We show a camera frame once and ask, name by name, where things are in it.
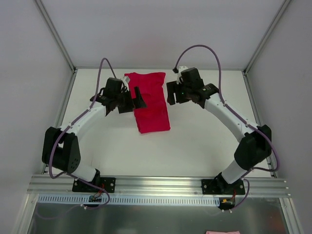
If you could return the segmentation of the red t-shirt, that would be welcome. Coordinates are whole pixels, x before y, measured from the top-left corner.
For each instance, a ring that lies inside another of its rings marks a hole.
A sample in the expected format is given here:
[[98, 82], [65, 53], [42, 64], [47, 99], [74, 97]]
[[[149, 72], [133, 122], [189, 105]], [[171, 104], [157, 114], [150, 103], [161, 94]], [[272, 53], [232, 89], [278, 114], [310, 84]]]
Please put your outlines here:
[[164, 97], [163, 84], [165, 72], [149, 74], [126, 73], [129, 77], [130, 91], [139, 88], [141, 96], [146, 103], [146, 108], [134, 110], [138, 131], [141, 134], [168, 131], [171, 129], [167, 104]]

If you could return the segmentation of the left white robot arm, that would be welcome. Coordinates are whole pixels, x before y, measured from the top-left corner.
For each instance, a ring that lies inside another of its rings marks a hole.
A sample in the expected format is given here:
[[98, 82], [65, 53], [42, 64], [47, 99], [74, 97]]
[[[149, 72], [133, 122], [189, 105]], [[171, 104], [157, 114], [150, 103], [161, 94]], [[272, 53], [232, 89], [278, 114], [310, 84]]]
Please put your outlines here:
[[79, 141], [99, 119], [114, 109], [117, 108], [121, 114], [147, 105], [137, 86], [133, 91], [104, 87], [90, 101], [91, 105], [73, 121], [46, 130], [42, 161], [48, 165], [52, 179], [67, 174], [82, 181], [87, 190], [94, 192], [100, 187], [100, 171], [81, 161]]

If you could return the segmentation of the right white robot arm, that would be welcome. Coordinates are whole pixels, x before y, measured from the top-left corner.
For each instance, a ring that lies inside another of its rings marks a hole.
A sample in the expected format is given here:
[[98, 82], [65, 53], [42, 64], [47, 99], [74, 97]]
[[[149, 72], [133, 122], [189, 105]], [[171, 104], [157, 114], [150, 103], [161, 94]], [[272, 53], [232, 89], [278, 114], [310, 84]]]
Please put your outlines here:
[[235, 114], [233, 108], [221, 99], [215, 85], [210, 83], [195, 90], [185, 83], [171, 81], [166, 87], [170, 105], [193, 101], [218, 118], [238, 141], [234, 160], [216, 177], [215, 184], [220, 193], [231, 191], [234, 183], [271, 155], [271, 129], [266, 125], [249, 124], [246, 119]]

